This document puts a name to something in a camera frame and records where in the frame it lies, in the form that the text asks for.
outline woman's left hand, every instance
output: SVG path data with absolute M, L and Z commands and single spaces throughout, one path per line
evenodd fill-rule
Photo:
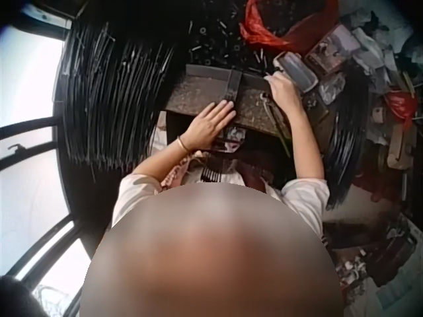
M 220 131 L 235 117 L 233 102 L 221 101 L 216 107 L 209 104 L 194 118 L 180 140 L 190 151 L 209 149 Z

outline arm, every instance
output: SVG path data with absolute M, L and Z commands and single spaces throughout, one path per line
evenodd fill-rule
M 325 171 L 322 158 L 307 114 L 301 104 L 299 93 L 294 83 L 277 71 L 267 76 L 272 89 L 273 99 L 285 112 L 291 124 L 293 157 L 297 178 L 315 178 L 323 180 Z
M 207 106 L 180 136 L 180 142 L 168 145 L 162 151 L 144 160 L 133 174 L 142 174 L 162 182 L 172 168 L 184 157 L 198 149 L 207 149 L 219 132 L 235 117 L 233 103 L 226 100 Z

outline wire bundle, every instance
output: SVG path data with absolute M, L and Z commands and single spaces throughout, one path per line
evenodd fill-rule
M 327 209 L 334 209 L 348 194 L 362 157 L 369 116 L 367 77 L 353 66 L 345 74 L 346 85 L 335 101 L 336 120 L 324 159 L 330 190 Z
M 166 29 L 155 22 L 158 5 L 137 15 L 125 5 L 112 9 L 102 2 L 73 22 L 58 85 L 70 158 L 127 169 L 149 154 L 159 113 L 185 66 L 180 34 L 188 35 L 189 20 L 168 20 Z

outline sleeve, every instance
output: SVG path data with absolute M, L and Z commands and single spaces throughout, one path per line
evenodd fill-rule
M 146 175 L 129 174 L 121 182 L 118 200 L 114 206 L 112 227 L 136 204 L 161 191 L 160 183 Z
M 321 237 L 323 234 L 322 214 L 329 199 L 325 180 L 292 180 L 282 188 L 282 201 Z

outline white shirt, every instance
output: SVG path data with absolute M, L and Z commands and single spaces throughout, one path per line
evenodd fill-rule
M 184 184 L 200 182 L 202 169 L 196 169 L 184 177 Z M 222 174 L 221 182 L 245 186 L 242 176 L 234 172 Z M 317 179 L 300 179 L 288 182 L 278 193 L 265 182 L 266 193 L 282 201 L 300 215 L 303 220 L 322 236 L 322 213 L 329 199 L 329 189 L 326 181 Z M 119 196 L 114 206 L 112 226 L 137 204 L 161 191 L 160 183 L 152 177 L 130 174 L 120 183 Z

